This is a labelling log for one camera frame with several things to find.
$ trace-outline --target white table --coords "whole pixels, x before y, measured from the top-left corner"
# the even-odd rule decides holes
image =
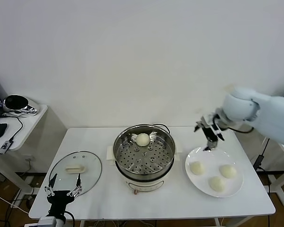
[[[23,128],[14,137],[14,143],[11,145],[7,152],[14,152],[18,150],[26,141],[29,134],[38,124],[40,119],[43,117],[47,110],[47,105],[40,105],[40,111],[35,116],[30,117],[20,117],[19,119],[23,123]],[[21,124],[16,118],[0,118],[0,123],[7,123],[8,127],[4,135],[0,138],[0,148],[3,143],[9,140],[13,134],[20,129]],[[16,196],[17,199],[21,199],[25,194],[37,193],[38,189],[33,189],[29,183],[31,183],[33,177],[27,177],[26,180],[22,180],[1,158],[0,155],[0,173],[8,178],[12,183],[14,183],[20,190]],[[16,201],[15,204],[19,205],[21,201]]]
[[[67,205],[67,211],[78,220],[121,219],[194,219],[236,217],[229,222],[235,227],[252,216],[275,212],[268,194],[254,171],[236,136],[231,131],[223,133],[225,142],[219,147],[237,160],[244,173],[242,189],[229,198],[215,198],[198,190],[188,179],[184,162],[194,148],[205,145],[203,133],[194,133],[193,127],[170,127],[171,135],[182,145],[180,161],[175,162],[166,183],[152,192],[137,195],[126,186],[115,166],[106,161],[107,146],[112,145],[124,128],[71,128],[68,129],[61,146],[42,183],[48,185],[48,177],[54,165],[64,156],[75,151],[91,151],[102,162],[102,175],[87,193]],[[38,219],[48,214],[50,204],[44,190],[40,190],[30,218]]]

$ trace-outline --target floor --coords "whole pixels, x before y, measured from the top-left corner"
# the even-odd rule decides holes
[[[260,177],[262,182],[266,184],[266,177]],[[32,186],[40,186],[43,177],[35,177]],[[8,180],[0,182],[0,197],[10,201],[13,199],[15,193],[17,192],[17,187]],[[271,194],[272,201],[276,207],[276,213],[270,216],[270,226],[271,227],[284,227],[284,207],[280,203],[278,197],[275,194]],[[5,219],[8,204],[0,200],[0,220]],[[20,207],[23,210],[27,210],[26,201],[22,201]],[[27,223],[35,223],[36,220],[32,220],[27,214],[21,212],[18,209],[12,209],[12,213],[9,217],[9,223],[11,227],[23,227]],[[213,219],[195,219],[195,220],[147,220],[145,221],[154,227],[201,227],[201,226],[214,226]],[[80,222],[76,221],[76,227],[79,227]],[[152,227],[151,225],[144,224],[140,221],[87,221],[85,227]],[[251,220],[245,222],[240,227],[267,227],[268,226],[268,216],[254,217]],[[4,222],[0,222],[0,227],[4,227]]]

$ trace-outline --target stainless steel steamer basket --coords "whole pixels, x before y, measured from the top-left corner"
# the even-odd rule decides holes
[[[136,137],[140,133],[150,136],[149,145],[140,147],[136,144]],[[123,175],[139,182],[150,182],[170,170],[174,161],[175,143],[171,135],[162,128],[139,124],[118,135],[113,151],[116,165]]]

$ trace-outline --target pot handle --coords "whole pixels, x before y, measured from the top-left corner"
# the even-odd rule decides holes
[[[109,161],[109,164],[111,166],[113,166],[115,164],[115,156],[114,156],[113,146],[107,147],[106,160]]]

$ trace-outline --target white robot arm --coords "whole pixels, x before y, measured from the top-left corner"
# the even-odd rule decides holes
[[[221,131],[236,122],[244,122],[262,135],[284,144],[284,97],[267,96],[254,90],[237,87],[225,97],[222,108],[203,116],[195,131],[202,128],[208,140],[205,149],[217,146]]]

